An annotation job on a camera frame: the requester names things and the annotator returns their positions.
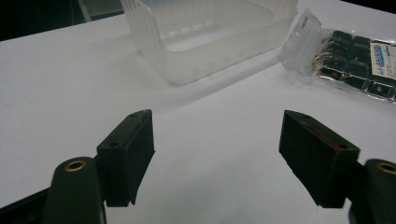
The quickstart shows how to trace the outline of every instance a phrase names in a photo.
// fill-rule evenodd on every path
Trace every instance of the brass ring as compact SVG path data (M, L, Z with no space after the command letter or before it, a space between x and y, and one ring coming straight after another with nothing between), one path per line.
M64 169L67 172L75 172L75 171L81 170L86 165L87 165L87 162L85 162L85 161L71 161L64 167Z
M376 164L376 167L384 172L387 172L392 175L396 175L396 166L386 162L379 162Z

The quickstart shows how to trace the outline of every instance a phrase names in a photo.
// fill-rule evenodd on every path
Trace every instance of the sticker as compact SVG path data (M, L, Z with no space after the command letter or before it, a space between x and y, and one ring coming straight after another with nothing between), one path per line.
M373 75L396 80L396 47L370 43Z

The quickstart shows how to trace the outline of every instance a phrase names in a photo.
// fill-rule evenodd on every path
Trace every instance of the white tabletop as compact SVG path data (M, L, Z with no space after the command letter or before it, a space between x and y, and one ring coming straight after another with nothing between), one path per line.
M396 38L394 14L309 4L329 28ZM304 85L280 63L227 73L168 85L124 15L0 42L0 207L47 188L57 165L93 157L124 117L151 108L156 154L136 206L107 208L108 223L348 223L350 203L317 207L278 153L283 111L318 119L365 163L396 161L396 105Z

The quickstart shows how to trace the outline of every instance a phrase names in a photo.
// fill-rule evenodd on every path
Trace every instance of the table surface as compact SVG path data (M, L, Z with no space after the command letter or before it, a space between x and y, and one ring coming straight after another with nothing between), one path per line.
M394 14L301 0L299 15L306 7L328 28L396 37ZM395 105L304 85L280 63L172 86L121 15L0 42L0 206L47 188L58 164L93 157L124 117L146 108L157 152L136 206L107 208L108 223L348 223L350 203L317 207L278 153L285 109L360 147L361 163L396 161Z

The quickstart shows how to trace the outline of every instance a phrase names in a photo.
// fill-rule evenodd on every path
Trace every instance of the plastic bin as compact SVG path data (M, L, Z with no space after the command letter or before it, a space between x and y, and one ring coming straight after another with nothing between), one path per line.
M134 42L184 85L280 46L298 0L121 0Z

